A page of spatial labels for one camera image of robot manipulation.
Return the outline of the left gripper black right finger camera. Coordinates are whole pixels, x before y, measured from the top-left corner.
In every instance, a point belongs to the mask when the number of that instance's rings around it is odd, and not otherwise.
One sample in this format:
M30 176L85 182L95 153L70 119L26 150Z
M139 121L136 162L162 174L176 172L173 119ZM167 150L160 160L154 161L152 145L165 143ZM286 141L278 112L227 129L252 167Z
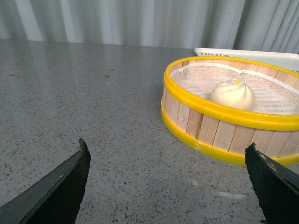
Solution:
M299 222L299 175L256 150L245 149L245 164L253 190L269 224Z

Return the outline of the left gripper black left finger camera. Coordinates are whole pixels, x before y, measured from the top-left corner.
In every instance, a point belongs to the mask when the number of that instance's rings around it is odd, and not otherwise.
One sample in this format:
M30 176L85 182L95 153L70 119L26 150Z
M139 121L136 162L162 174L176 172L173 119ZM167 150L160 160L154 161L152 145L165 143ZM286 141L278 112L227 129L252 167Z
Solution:
M0 208L2 224L73 224L82 203L90 169L87 144Z

